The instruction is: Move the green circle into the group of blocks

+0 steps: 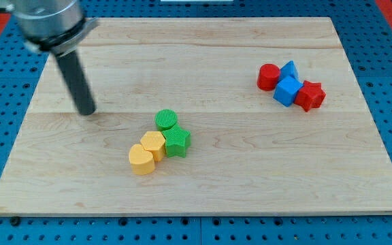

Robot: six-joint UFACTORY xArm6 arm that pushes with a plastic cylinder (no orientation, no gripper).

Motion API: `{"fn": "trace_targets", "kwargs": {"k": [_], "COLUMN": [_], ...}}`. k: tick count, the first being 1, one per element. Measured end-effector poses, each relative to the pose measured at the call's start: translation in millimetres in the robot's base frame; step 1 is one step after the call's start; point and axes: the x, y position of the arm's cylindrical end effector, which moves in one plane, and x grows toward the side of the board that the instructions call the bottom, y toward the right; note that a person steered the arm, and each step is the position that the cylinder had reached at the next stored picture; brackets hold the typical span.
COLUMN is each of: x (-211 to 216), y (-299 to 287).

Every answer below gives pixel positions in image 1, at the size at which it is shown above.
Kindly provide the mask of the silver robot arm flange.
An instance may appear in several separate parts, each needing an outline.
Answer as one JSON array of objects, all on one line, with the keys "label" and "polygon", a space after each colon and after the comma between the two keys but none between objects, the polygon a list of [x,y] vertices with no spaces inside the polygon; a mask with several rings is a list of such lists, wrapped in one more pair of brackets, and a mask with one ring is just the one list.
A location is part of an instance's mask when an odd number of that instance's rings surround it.
[{"label": "silver robot arm flange", "polygon": [[65,56],[96,27],[78,0],[9,0],[6,10],[18,23],[24,44],[31,52]]}]

